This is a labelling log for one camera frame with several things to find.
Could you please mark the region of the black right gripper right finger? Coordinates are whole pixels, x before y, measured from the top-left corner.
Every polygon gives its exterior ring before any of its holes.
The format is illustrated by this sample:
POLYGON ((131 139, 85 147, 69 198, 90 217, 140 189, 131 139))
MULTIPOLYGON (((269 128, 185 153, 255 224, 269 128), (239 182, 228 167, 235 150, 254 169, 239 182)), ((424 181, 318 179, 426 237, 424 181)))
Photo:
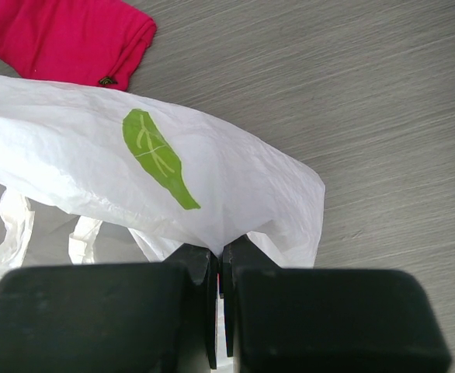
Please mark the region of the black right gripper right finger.
POLYGON ((401 270, 283 268, 249 238, 224 247, 221 294, 236 372, 446 372, 450 349, 401 270))

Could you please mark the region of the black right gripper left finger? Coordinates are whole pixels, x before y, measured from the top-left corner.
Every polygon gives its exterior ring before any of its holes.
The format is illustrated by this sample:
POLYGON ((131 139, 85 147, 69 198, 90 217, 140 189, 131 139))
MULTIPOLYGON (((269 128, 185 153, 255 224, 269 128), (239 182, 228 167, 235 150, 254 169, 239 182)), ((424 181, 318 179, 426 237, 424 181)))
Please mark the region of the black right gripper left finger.
POLYGON ((216 256, 30 267, 0 280, 0 372, 216 368, 216 256))

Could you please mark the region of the white lemon print plastic bag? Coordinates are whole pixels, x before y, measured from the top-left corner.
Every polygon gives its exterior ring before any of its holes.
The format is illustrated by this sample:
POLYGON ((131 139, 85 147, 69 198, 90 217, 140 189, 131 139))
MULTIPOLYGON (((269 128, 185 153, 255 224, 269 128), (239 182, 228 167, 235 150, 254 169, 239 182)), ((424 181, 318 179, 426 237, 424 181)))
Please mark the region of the white lemon print plastic bag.
POLYGON ((312 267, 319 175, 188 107, 113 89, 0 75, 0 280, 30 267, 160 263, 245 236, 312 267))

